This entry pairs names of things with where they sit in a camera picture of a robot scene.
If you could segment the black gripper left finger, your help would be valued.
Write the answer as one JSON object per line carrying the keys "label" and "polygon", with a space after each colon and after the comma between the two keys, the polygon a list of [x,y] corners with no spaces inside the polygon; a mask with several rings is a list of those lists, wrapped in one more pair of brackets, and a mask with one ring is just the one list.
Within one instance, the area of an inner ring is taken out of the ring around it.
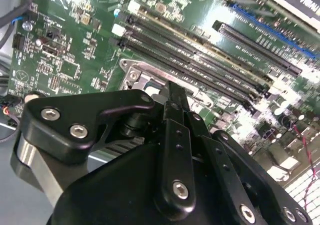
{"label": "black gripper left finger", "polygon": [[114,159],[157,140],[166,117],[184,114],[179,85],[160,91],[164,103],[138,89],[44,97],[22,113],[15,155],[54,209],[67,188]]}

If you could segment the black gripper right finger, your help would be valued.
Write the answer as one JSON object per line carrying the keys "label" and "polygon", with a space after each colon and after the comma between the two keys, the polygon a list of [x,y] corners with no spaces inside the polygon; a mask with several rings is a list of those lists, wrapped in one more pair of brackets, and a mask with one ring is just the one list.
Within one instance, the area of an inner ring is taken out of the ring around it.
{"label": "black gripper right finger", "polygon": [[208,131],[177,88],[191,141],[218,184],[220,214],[226,225],[311,225],[308,213],[226,132]]}

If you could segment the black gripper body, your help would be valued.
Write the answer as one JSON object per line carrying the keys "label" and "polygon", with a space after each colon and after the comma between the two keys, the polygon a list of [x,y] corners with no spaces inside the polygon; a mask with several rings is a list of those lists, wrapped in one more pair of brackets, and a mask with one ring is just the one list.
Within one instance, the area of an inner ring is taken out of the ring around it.
{"label": "black gripper body", "polygon": [[164,118],[156,141],[70,185],[52,225],[226,225],[219,186],[192,143],[185,114]]}

